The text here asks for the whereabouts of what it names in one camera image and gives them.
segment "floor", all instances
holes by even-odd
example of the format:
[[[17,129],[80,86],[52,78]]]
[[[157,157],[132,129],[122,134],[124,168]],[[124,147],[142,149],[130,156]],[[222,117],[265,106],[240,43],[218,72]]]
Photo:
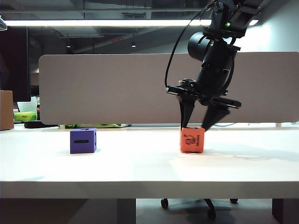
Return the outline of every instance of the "floor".
[[[271,199],[212,200],[216,219],[207,217],[203,200],[170,199],[168,210],[161,208],[160,199],[137,199],[137,224],[278,224],[271,214]]]

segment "foam cube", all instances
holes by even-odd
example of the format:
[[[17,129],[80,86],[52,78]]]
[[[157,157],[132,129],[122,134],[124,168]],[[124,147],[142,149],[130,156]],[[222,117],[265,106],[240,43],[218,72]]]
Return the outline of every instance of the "foam cube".
[[[74,129],[71,135],[71,154],[94,153],[97,148],[97,129]]]
[[[183,127],[180,147],[182,153],[202,153],[204,151],[205,129],[202,127]]]

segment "orange cube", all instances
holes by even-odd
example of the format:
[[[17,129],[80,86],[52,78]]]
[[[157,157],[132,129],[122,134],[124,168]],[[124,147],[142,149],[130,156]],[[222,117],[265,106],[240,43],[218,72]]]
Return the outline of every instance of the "orange cube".
[[[204,151],[205,129],[202,127],[183,127],[181,130],[181,152],[202,153]]]

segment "chair wheel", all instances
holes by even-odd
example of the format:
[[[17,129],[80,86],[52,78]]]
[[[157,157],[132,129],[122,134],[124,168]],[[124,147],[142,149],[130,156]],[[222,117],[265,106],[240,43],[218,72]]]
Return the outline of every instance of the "chair wheel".
[[[230,202],[231,202],[232,204],[237,204],[238,199],[237,199],[237,198],[230,198]]]
[[[164,209],[168,208],[168,200],[167,200],[167,198],[164,198],[164,199],[161,200],[161,206]]]
[[[209,210],[207,211],[207,216],[209,219],[214,220],[216,218],[216,212],[215,210]]]

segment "green object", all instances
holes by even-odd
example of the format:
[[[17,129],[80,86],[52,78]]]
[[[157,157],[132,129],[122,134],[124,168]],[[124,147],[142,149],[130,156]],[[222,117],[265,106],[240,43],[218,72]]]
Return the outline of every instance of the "green object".
[[[15,121],[32,121],[36,120],[37,113],[36,112],[16,112],[14,113]]]

